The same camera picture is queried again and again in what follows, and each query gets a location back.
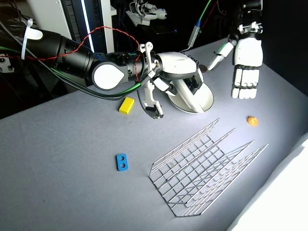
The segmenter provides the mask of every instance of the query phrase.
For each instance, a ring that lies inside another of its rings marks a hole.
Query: white clip
[[[23,60],[25,59],[27,40],[28,39],[39,40],[43,37],[43,32],[36,30],[36,29],[32,29],[31,28],[32,25],[33,25],[33,19],[30,18],[27,21],[27,28],[26,28],[26,31],[25,31],[23,47],[21,49],[21,59],[23,59]]]

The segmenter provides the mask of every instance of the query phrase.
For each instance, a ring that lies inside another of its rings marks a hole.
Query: white plate
[[[172,104],[175,105],[181,111],[197,114],[194,110],[192,110],[187,106],[182,97],[180,97],[180,94],[177,94],[176,96],[168,95],[168,97],[172,102]],[[213,93],[205,83],[202,84],[201,88],[196,92],[194,97],[197,100],[197,102],[199,102],[204,112],[210,109],[211,106],[213,105],[214,102]]]

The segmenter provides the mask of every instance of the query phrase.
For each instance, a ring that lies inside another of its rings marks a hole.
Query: white robotic hand
[[[260,40],[255,37],[248,37],[238,41],[234,54],[233,98],[254,99],[256,97],[259,68],[262,61],[263,52]]]

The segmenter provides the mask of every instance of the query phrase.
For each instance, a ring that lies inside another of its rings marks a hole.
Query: wire basket
[[[218,144],[234,129],[212,140],[209,133],[218,120],[152,164],[149,177],[177,217],[203,214],[268,146],[244,157],[242,152],[254,141],[223,152]]]

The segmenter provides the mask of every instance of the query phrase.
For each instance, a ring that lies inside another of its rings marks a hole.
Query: white circular joint cover
[[[115,88],[123,79],[124,73],[111,64],[103,64],[94,70],[93,83],[103,90]]]

